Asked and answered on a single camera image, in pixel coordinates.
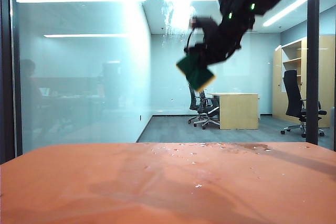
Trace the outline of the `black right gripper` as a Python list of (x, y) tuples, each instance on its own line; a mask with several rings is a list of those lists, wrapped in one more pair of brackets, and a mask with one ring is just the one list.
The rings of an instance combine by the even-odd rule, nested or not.
[(197, 69), (207, 69), (208, 65), (225, 61), (237, 49), (244, 33), (253, 27), (253, 19), (223, 19), (218, 25), (212, 18), (205, 18), (203, 23), (204, 43), (185, 47), (186, 54), (198, 54)]

